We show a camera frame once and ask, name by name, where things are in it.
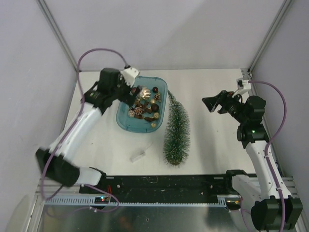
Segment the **small green christmas tree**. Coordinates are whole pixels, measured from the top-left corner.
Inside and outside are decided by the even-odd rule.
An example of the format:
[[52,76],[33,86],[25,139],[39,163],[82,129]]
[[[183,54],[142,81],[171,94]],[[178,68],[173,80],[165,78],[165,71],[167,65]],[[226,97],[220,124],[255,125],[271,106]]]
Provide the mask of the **small green christmas tree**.
[[163,154],[171,166],[180,166],[188,158],[190,148],[190,120],[180,101],[168,90],[169,115],[165,129]]

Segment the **clear battery box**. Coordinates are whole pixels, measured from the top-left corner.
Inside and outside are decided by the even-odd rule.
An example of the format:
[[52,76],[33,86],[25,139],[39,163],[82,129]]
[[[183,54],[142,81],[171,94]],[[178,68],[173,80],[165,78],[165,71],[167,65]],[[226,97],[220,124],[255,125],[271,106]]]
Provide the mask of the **clear battery box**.
[[130,161],[131,161],[132,163],[135,163],[135,162],[137,162],[138,160],[142,159],[145,155],[146,155],[145,150],[140,151],[139,153],[136,153],[135,155],[133,155],[133,156],[130,158]]

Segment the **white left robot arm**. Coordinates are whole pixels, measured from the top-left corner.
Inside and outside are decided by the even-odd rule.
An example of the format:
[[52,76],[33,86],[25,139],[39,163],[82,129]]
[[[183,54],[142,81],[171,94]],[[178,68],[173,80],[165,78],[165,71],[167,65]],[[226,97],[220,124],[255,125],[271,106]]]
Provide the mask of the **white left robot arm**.
[[103,172],[92,167],[78,167],[72,163],[81,142],[115,100],[132,106],[141,91],[134,87],[140,71],[127,66],[124,70],[104,68],[99,80],[83,93],[81,108],[75,119],[62,131],[48,148],[39,148],[36,159],[42,177],[48,177],[65,187],[89,185],[102,193],[107,182]]

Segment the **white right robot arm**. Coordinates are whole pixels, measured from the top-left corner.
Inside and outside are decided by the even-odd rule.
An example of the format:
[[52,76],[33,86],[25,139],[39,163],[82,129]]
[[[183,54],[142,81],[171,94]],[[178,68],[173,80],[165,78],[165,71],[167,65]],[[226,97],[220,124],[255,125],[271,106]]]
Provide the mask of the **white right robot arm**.
[[266,101],[250,96],[246,102],[241,95],[221,91],[214,97],[202,98],[210,112],[221,106],[219,114],[230,114],[238,123],[237,140],[249,155],[258,179],[256,187],[243,170],[228,170],[223,189],[228,194],[237,192],[251,212],[257,231],[294,229],[303,210],[299,198],[294,198],[286,187],[269,149],[269,137],[262,124]]

